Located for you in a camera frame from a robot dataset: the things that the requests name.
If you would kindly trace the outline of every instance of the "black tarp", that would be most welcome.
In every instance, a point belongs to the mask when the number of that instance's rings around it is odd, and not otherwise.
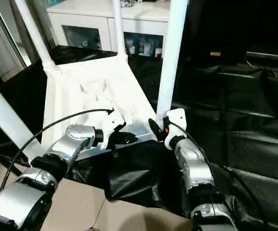
[[[58,47],[51,55],[61,64],[114,53]],[[161,65],[159,59],[129,57],[129,66],[154,108]],[[40,64],[19,73],[3,87],[1,92],[28,127],[33,132],[40,129],[46,87]],[[172,107],[185,109],[187,131],[212,163],[232,167],[262,205],[268,230],[278,231],[278,72],[183,63],[178,67]],[[111,200],[189,216],[191,208],[178,165],[162,143],[149,141],[118,153],[117,158],[108,153],[78,161],[68,178],[103,188]],[[1,156],[11,154],[0,149]],[[257,207],[240,183],[216,165],[213,170],[240,229],[262,230]]]

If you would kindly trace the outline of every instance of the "glass cabinet door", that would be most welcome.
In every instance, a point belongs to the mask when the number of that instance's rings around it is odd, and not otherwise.
[[[124,32],[127,54],[162,57],[163,36]]]
[[[102,49],[98,29],[64,25],[62,28],[69,46]]]

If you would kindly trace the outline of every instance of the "white cabinet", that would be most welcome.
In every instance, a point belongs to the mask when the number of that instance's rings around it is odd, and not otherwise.
[[[106,18],[63,13],[50,13],[49,17],[59,45],[96,48],[99,39],[102,50],[111,50]]]
[[[169,11],[169,2],[136,2],[122,8],[127,52],[160,57]],[[66,0],[47,12],[57,44],[117,51],[112,0]]]

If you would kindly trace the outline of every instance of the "black cable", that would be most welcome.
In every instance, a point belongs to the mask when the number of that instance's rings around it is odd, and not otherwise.
[[[223,169],[224,171],[228,172],[231,176],[233,176],[235,179],[237,179],[237,181],[243,186],[243,188],[247,191],[247,193],[249,194],[249,196],[251,197],[252,201],[255,203],[255,206],[257,207],[259,214],[262,218],[263,221],[263,225],[264,225],[264,230],[267,230],[268,228],[268,221],[267,221],[267,217],[266,214],[260,204],[260,202],[258,201],[258,199],[255,197],[255,195],[251,192],[250,188],[245,184],[245,182],[239,177],[239,175],[235,172],[232,171],[228,168],[226,168],[225,166],[221,166],[219,164],[216,164],[218,167],[220,167],[221,169]]]
[[[66,116],[64,118],[61,118],[51,124],[49,124],[48,126],[44,127],[42,130],[40,130],[39,132],[37,132],[31,139],[29,139],[21,148],[20,150],[16,153],[16,155],[14,156],[12,162],[10,163],[10,165],[8,166],[8,169],[6,171],[6,174],[4,176],[4,179],[3,179],[3,182],[2,184],[0,185],[0,191],[2,191],[4,188],[5,188],[5,185],[6,185],[6,182],[7,182],[7,179],[10,175],[10,172],[12,170],[12,167],[14,166],[16,160],[18,159],[19,155],[21,154],[21,152],[37,137],[39,136],[41,133],[43,133],[45,130],[51,128],[52,126],[54,126],[55,124],[58,124],[64,120],[67,120],[67,119],[70,119],[72,117],[75,117],[75,116],[79,116],[79,115],[82,115],[82,114],[85,114],[85,113],[90,113],[90,112],[107,112],[107,113],[111,113],[113,112],[113,110],[109,110],[109,109],[92,109],[92,110],[86,110],[86,111],[82,111],[82,112],[78,112],[78,113],[75,113],[75,114],[72,114],[72,115],[69,115],[69,116]]]
[[[210,170],[211,170],[211,174],[212,174],[212,177],[213,177],[213,179],[214,179],[214,181],[215,181],[215,185],[216,185],[217,188],[219,188],[219,187],[218,187],[218,184],[216,183],[216,177],[215,177],[215,175],[214,175],[214,173],[213,173],[213,170],[212,170],[212,168],[211,168],[211,163],[210,163],[210,161],[208,160],[208,158],[207,158],[207,156],[206,156],[204,150],[198,145],[198,143],[192,138],[192,136],[191,136],[185,129],[183,129],[181,126],[179,126],[178,124],[175,124],[175,123],[173,123],[173,122],[171,122],[171,121],[169,121],[169,123],[172,124],[172,125],[174,125],[174,126],[176,126],[176,127],[177,127],[178,129],[180,129],[183,133],[185,133],[186,136],[187,136],[187,137],[196,145],[196,147],[202,152],[202,155],[204,156],[204,159],[205,159],[205,161],[206,161],[208,167],[209,167]],[[261,204],[259,203],[258,199],[257,199],[257,198],[255,197],[255,195],[251,192],[251,190],[248,188],[248,186],[243,182],[243,180],[237,175],[236,172],[227,169],[225,166],[221,166],[221,165],[218,165],[218,164],[216,164],[216,165],[219,166],[221,169],[225,170],[226,172],[228,172],[228,173],[229,173],[231,176],[233,176],[235,179],[237,179],[238,182],[239,182],[239,183],[243,186],[243,188],[247,191],[247,193],[249,194],[249,196],[251,197],[251,199],[253,200],[253,202],[255,203],[255,205],[256,205],[256,207],[257,207],[257,209],[258,209],[258,211],[259,211],[259,214],[260,214],[261,219],[262,219],[262,221],[263,221],[264,230],[267,230],[267,228],[268,228],[268,221],[267,221],[265,212],[264,212],[264,210],[263,210]],[[231,210],[231,208],[228,206],[227,202],[225,202],[224,205],[228,208],[228,210],[229,210],[229,211],[232,213],[232,215],[234,216],[234,213],[233,213],[233,211]]]

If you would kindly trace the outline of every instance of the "floor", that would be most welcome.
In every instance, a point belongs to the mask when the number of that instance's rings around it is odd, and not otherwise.
[[[0,184],[5,172],[0,165]],[[162,209],[111,203],[101,189],[62,180],[41,231],[85,231],[90,227],[101,231],[190,231],[191,222]]]

